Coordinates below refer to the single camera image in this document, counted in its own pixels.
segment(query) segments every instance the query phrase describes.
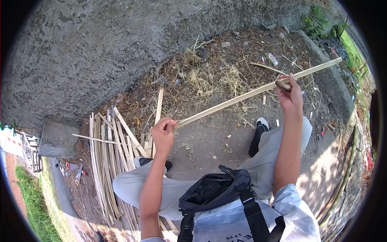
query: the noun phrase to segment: hand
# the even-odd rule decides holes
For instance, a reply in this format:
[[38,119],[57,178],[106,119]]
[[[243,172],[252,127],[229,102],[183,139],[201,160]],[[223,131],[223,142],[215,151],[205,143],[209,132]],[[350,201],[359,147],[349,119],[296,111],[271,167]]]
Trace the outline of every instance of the hand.
[[151,133],[156,147],[156,156],[167,158],[173,146],[173,128],[177,121],[171,118],[162,118],[152,128]]
[[289,83],[292,85],[292,89],[290,93],[286,93],[279,88],[277,88],[277,94],[279,98],[279,102],[281,103],[282,108],[284,109],[285,113],[289,112],[295,112],[300,113],[302,115],[302,94],[301,94],[301,88],[296,83],[296,81],[293,78],[293,74],[290,73],[290,75],[279,75],[279,78],[286,78],[288,77]]

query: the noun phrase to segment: light gray pants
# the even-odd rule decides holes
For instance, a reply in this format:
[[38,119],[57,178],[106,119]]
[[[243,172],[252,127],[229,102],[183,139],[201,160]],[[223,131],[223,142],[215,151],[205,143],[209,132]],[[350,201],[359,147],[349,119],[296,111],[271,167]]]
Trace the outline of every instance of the light gray pants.
[[[278,155],[279,145],[281,144],[283,126],[279,126],[261,136],[258,153],[246,161],[237,169],[246,169],[251,175],[252,190],[257,199],[266,200],[272,196],[274,166]],[[301,155],[308,144],[312,126],[304,116],[302,123],[301,136]],[[139,197],[144,181],[148,176],[151,163],[134,169],[130,172],[123,172],[113,180],[113,190],[118,197],[133,206],[139,207]],[[164,177],[163,196],[159,214],[171,220],[183,219],[179,212],[179,198],[196,181],[179,181]]]

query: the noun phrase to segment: white t-shirt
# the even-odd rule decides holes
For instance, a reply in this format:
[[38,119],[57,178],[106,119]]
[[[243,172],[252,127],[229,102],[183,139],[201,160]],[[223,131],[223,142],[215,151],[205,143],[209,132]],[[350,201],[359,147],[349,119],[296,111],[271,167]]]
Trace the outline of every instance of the white t-shirt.
[[[275,219],[282,215],[285,230],[281,241],[321,241],[319,225],[308,205],[300,198],[296,187],[288,184],[276,194],[272,207],[267,200],[256,200],[261,207],[269,231],[276,226]],[[252,242],[241,201],[235,200],[210,211],[196,213],[193,242]],[[141,242],[164,242],[160,237]]]

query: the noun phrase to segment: black sneaker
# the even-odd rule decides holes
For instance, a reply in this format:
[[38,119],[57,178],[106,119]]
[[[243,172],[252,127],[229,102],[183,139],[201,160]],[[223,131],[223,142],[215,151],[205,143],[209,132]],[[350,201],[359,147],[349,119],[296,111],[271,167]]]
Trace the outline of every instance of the black sneaker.
[[269,131],[269,125],[267,124],[267,121],[264,118],[258,118],[257,122],[255,123],[255,134],[254,138],[251,141],[250,149],[248,150],[248,154],[250,157],[254,157],[255,154],[258,153],[258,144],[261,140],[261,135],[263,132]]
[[[134,160],[135,160],[135,164],[137,163],[137,159],[138,159],[138,163],[140,166],[143,166],[145,164],[148,164],[149,162],[151,162],[153,159],[151,158],[145,158],[145,157],[136,157]],[[169,160],[165,161],[165,168],[167,168],[167,172],[172,168],[172,162],[170,162]]]

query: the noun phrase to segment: pile of bamboo strips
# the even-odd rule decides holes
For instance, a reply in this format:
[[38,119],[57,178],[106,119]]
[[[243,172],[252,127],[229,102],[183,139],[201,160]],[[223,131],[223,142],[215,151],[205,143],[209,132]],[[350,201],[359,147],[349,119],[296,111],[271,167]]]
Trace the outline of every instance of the pile of bamboo strips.
[[[114,224],[115,220],[121,220],[122,216],[126,215],[134,240],[140,241],[137,208],[122,201],[114,194],[112,182],[121,172],[135,169],[135,157],[141,155],[150,158],[154,156],[156,150],[152,137],[149,135],[145,139],[145,136],[141,135],[143,144],[140,144],[133,130],[128,127],[115,107],[107,110],[106,116],[92,113],[89,124],[90,137],[87,138],[91,140],[91,165],[102,214],[109,225]],[[163,222],[159,220],[163,235],[171,241],[176,241],[178,229],[173,221],[170,219],[166,219],[166,221],[171,230],[167,230]]]

